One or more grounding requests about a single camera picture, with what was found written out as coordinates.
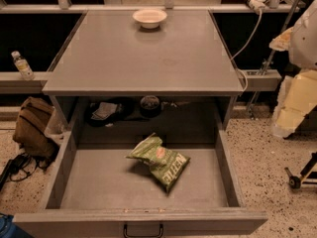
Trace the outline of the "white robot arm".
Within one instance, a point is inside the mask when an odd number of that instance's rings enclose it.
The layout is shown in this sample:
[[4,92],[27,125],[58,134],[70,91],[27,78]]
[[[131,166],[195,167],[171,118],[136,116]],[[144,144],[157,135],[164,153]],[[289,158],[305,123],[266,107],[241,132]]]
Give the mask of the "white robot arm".
[[289,62],[299,68],[282,81],[272,116],[271,133],[287,138],[317,106],[317,0],[269,47],[288,51]]

